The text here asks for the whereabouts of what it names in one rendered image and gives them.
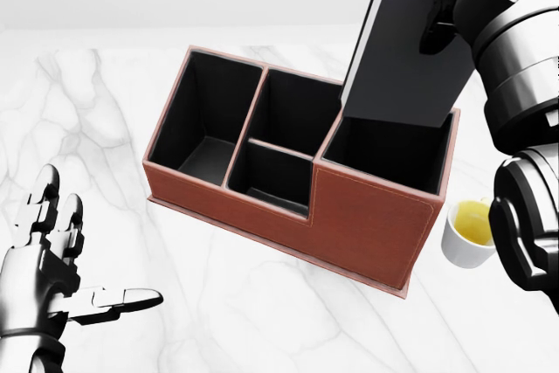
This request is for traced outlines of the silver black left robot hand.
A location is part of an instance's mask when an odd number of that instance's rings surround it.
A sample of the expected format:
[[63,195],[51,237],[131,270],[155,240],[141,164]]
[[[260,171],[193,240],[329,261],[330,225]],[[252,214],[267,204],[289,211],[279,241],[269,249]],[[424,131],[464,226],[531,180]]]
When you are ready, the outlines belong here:
[[63,207],[58,202],[59,173],[46,164],[21,204],[0,270],[0,336],[60,338],[69,321],[115,321],[163,301],[153,289],[81,287],[75,260],[84,245],[83,203],[76,194]]

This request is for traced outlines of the white cup with yellow inside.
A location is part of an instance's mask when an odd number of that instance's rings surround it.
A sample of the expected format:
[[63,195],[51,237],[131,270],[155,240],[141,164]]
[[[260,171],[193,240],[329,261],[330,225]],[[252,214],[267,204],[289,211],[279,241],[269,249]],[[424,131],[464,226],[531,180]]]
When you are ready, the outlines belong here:
[[490,200],[463,200],[448,211],[441,250],[455,266],[473,269],[496,253],[489,223]]

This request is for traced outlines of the red-brown desk caddy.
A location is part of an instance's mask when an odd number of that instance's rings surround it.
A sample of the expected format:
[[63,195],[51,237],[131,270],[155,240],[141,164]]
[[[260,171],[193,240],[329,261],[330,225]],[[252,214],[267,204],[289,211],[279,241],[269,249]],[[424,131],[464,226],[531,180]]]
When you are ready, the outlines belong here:
[[143,158],[151,200],[404,297],[459,111],[439,128],[351,119],[341,87],[191,46]]

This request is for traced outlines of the dark grey book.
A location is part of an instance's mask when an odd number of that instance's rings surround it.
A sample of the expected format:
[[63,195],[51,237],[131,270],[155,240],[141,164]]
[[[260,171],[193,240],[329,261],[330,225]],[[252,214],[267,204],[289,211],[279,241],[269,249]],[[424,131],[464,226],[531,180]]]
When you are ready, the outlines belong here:
[[342,87],[346,117],[439,127],[473,73],[469,45],[419,50],[433,0],[371,0]]

